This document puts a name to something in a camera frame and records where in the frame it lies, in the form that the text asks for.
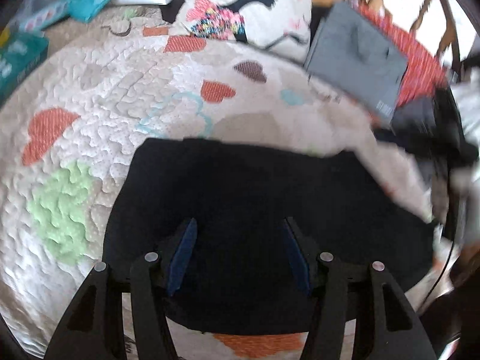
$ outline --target black fabric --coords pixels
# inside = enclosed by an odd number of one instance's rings
[[[383,261],[404,290],[431,267],[431,225],[387,198],[353,153],[316,158],[202,139],[147,139],[137,149],[103,260],[125,282],[136,257],[195,218],[198,239],[166,315],[216,333],[304,332],[314,304],[294,284],[287,216],[343,261]]]

